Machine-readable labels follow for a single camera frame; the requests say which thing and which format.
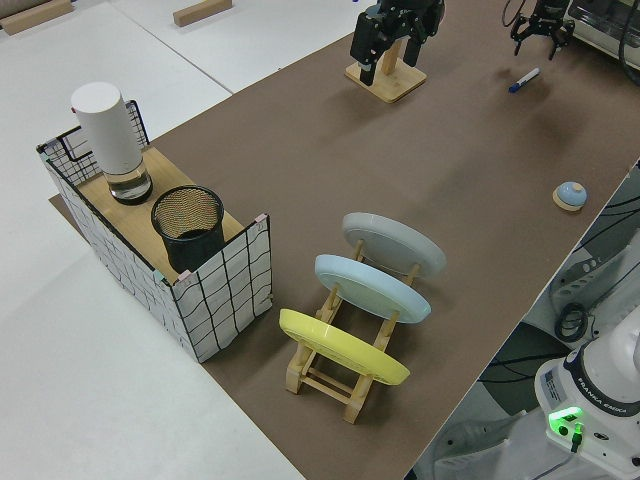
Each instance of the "wooden shelf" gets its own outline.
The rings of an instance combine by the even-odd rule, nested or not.
[[[149,199],[141,205],[128,206],[118,203],[111,196],[102,174],[82,183],[78,189],[129,243],[173,284],[178,278],[178,273],[169,265],[162,238],[151,224],[151,209],[158,197],[167,190],[180,185],[194,185],[195,182],[154,147],[147,148],[143,152],[143,158],[153,180],[153,191]],[[222,219],[222,228],[225,241],[229,241],[243,230],[240,222],[226,211]]]

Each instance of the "light blue plate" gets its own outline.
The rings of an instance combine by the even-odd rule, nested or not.
[[[352,246],[363,240],[363,256],[389,270],[407,275],[420,265],[417,277],[430,277],[447,264],[444,252],[420,232],[403,223],[373,213],[350,213],[342,232]]]
[[[316,276],[329,290],[338,286],[343,300],[385,319],[399,312],[398,322],[419,323],[431,306],[418,292],[376,268],[336,255],[316,257]]]

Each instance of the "pen holder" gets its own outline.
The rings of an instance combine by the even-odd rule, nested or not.
[[[180,186],[158,198],[151,223],[176,272],[195,272],[224,248],[223,215],[220,198],[204,187]]]

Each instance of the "wire mesh basket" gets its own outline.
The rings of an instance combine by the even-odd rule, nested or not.
[[[149,144],[135,101],[127,102],[140,146]],[[82,129],[37,147],[60,196],[102,263],[198,362],[228,346],[272,305],[270,222],[259,215],[186,278],[170,284],[78,186],[102,172]]]

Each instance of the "brown tabletop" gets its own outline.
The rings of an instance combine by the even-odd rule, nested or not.
[[[345,38],[153,142],[241,223],[272,216],[274,307],[204,367],[309,479],[401,479],[638,157],[640,97],[615,62],[580,42],[549,62],[543,38],[514,57],[503,3],[448,0],[427,81],[396,104],[344,76]],[[589,193],[578,214],[551,199],[568,180]],[[333,399],[285,390],[295,344],[278,312],[320,307],[314,259],[350,253],[355,211],[423,232],[449,263],[415,284],[431,316],[388,347],[411,375],[374,385],[354,426]],[[379,323],[347,306],[336,325],[368,339]]]

